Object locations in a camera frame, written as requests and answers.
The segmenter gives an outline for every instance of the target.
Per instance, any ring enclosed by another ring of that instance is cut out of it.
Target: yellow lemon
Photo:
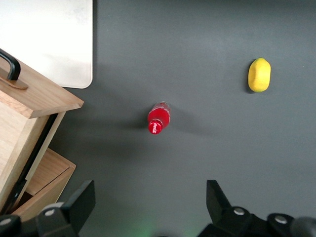
[[[264,58],[258,58],[250,65],[248,85],[254,92],[268,89],[270,84],[271,66]]]

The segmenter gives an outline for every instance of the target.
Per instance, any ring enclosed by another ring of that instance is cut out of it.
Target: red bottle
[[[152,134],[159,134],[170,123],[171,108],[166,102],[155,104],[148,114],[148,130]]]

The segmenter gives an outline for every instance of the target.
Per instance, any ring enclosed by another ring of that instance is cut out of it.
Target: white tray
[[[63,87],[92,82],[92,0],[1,0],[0,48]]]

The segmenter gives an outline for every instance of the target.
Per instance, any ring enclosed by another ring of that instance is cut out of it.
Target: dark gray surface
[[[316,2],[95,3],[94,80],[51,148],[77,169],[61,200],[93,179],[95,237],[195,237],[210,222],[206,180],[261,218],[316,216]],[[250,63],[272,66],[249,93]],[[154,103],[172,107],[161,134]]]

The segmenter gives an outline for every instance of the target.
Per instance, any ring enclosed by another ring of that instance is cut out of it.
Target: wooden cabinet
[[[9,210],[13,208],[16,209],[26,190],[35,198],[44,188],[50,186],[54,189],[52,186],[55,185],[56,190],[59,190],[59,194],[55,195],[58,198],[75,165],[53,151],[47,150],[47,147],[65,112],[83,105],[81,99],[64,88],[24,63],[19,61],[19,64],[21,73],[18,81],[25,83],[28,88],[18,89],[0,80],[0,210],[2,214],[10,212]],[[0,57],[0,78],[6,79],[10,70],[10,64]],[[47,162],[51,164],[51,170],[44,168],[47,167]]]

